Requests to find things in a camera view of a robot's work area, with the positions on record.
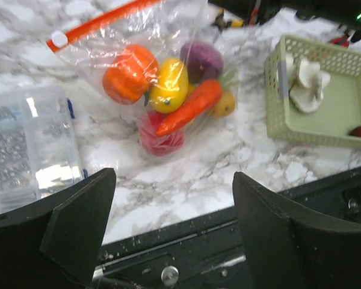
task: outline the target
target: white marble table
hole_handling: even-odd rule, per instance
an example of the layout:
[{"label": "white marble table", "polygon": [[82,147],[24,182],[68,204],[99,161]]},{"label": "white marble table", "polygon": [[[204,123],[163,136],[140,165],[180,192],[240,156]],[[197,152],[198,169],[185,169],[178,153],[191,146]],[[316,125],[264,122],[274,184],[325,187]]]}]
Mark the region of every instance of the white marble table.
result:
[{"label": "white marble table", "polygon": [[[242,171],[279,191],[361,166],[361,151],[298,146],[266,136],[264,59],[283,33],[313,39],[335,36],[323,20],[298,23],[284,10],[268,25],[229,37],[240,48],[243,81],[238,109],[193,140],[193,149],[167,164],[137,156],[134,125],[102,99],[45,45],[54,30],[67,30],[122,1],[0,0],[0,91],[59,83],[71,98],[84,167],[115,167],[117,189],[104,243],[174,224],[233,205],[232,178]],[[214,9],[206,14],[214,17]],[[361,42],[353,49],[361,49]]]}]

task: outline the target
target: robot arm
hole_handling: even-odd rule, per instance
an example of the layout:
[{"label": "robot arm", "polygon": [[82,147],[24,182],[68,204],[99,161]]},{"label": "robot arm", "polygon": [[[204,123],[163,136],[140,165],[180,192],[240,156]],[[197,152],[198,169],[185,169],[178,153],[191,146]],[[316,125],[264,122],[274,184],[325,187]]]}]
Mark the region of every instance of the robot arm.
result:
[{"label": "robot arm", "polygon": [[361,40],[361,0],[209,0],[244,19],[246,24],[264,24],[283,7],[297,10],[301,20],[324,18],[345,25],[356,33],[351,42]]}]

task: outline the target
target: orange zipper seal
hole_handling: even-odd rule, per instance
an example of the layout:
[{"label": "orange zipper seal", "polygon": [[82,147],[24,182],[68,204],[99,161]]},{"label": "orange zipper seal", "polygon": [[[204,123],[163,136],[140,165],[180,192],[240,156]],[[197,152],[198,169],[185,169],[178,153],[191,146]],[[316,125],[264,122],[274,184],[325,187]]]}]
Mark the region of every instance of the orange zipper seal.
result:
[{"label": "orange zipper seal", "polygon": [[127,3],[121,7],[118,7],[114,10],[111,10],[103,15],[100,15],[97,18],[89,20],[88,22],[82,24],[79,27],[74,28],[66,32],[68,38],[68,44],[63,47],[57,47],[52,43],[52,39],[46,41],[48,47],[52,50],[53,53],[57,53],[66,46],[75,43],[80,38],[86,36],[87,34],[92,33],[93,31],[99,30],[117,20],[126,18],[132,13],[136,13],[148,6],[161,2],[162,0],[135,0],[130,3]]}]

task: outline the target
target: red tomato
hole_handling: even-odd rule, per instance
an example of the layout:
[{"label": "red tomato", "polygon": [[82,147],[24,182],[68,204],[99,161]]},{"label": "red tomato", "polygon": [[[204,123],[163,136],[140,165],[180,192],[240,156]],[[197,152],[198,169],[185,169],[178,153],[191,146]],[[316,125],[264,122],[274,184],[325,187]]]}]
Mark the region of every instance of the red tomato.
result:
[{"label": "red tomato", "polygon": [[181,130],[163,137],[156,136],[155,131],[165,117],[165,114],[150,111],[141,119],[139,125],[139,138],[143,149],[157,157],[168,155],[180,149],[184,143]]}]

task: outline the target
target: blue clip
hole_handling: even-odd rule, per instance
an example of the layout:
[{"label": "blue clip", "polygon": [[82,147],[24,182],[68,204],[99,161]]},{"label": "blue clip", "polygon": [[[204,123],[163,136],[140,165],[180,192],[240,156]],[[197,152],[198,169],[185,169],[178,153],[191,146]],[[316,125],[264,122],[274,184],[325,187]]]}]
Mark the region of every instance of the blue clip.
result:
[{"label": "blue clip", "polygon": [[75,114],[73,112],[72,102],[68,98],[67,98],[67,105],[68,105],[68,110],[70,111],[71,119],[75,119]]},{"label": "blue clip", "polygon": [[84,179],[88,178],[88,170],[83,169],[83,176],[84,176]]}]

